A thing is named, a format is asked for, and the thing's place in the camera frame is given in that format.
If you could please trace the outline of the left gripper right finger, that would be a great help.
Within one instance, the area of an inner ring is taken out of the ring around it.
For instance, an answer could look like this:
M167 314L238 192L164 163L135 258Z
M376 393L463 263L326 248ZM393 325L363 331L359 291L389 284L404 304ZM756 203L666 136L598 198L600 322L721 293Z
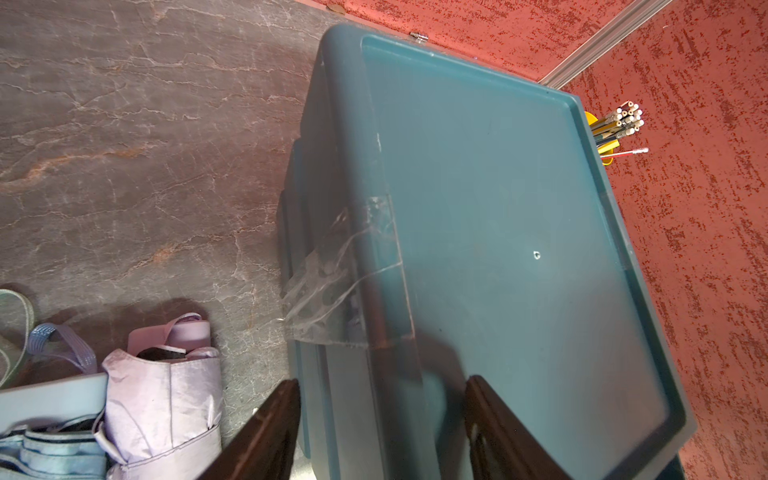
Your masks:
M464 423L475 479L569 477L480 375L467 380Z

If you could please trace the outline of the light blue umbrella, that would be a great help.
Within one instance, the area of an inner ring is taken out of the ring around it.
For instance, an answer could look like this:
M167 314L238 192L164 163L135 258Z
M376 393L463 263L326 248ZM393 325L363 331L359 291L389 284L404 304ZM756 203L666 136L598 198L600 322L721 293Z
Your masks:
M107 457L92 433L106 401L107 375L91 347L64 325L40 324L26 352L64 359L78 376L1 392L3 479L104 479Z

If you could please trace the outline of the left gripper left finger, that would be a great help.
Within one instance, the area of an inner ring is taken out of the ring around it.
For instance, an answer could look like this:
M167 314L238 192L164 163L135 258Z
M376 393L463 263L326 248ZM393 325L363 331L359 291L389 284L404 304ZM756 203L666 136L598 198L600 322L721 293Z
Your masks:
M300 386L280 382L201 480L288 480L301 419Z

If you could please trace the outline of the teal three-drawer cabinet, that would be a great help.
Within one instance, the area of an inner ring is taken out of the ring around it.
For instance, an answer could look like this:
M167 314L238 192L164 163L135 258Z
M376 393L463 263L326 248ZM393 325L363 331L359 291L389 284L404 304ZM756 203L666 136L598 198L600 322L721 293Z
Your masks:
M696 422L580 100L355 25L322 36L280 197L389 195L415 337L291 341L318 479L469 479L482 376L573 479L681 479Z

